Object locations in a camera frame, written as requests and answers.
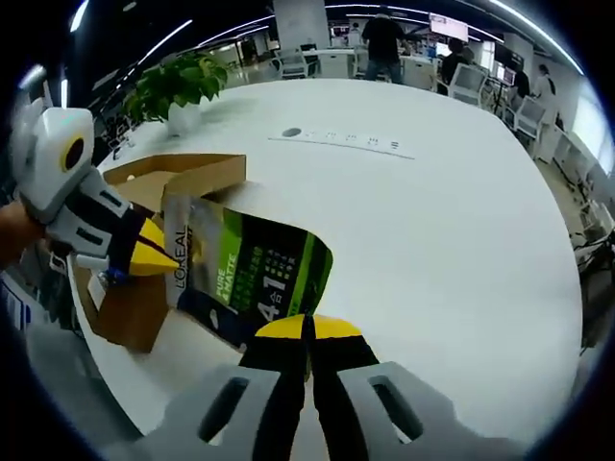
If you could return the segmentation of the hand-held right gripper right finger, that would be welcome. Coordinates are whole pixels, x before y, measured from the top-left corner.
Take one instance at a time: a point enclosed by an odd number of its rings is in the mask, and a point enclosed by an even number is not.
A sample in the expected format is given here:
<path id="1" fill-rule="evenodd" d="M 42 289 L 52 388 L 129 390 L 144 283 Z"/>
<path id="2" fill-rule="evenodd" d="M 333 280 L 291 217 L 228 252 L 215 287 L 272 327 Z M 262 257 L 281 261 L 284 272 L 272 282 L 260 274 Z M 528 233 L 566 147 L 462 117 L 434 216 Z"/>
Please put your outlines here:
<path id="1" fill-rule="evenodd" d="M 459 460 L 462 427 L 449 400 L 380 362 L 347 321 L 309 320 L 313 397 L 332 460 Z"/>

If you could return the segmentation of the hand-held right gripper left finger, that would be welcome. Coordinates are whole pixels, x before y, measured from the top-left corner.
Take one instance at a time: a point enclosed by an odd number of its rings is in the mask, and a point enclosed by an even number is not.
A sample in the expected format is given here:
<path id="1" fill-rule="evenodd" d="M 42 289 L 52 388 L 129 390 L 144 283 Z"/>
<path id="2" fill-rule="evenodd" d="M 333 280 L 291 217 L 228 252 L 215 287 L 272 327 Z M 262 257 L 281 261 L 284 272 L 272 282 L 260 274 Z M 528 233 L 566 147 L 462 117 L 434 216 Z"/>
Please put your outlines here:
<path id="1" fill-rule="evenodd" d="M 288 460 L 305 401 L 304 314 L 265 325 L 239 363 L 167 406 L 164 460 Z"/>

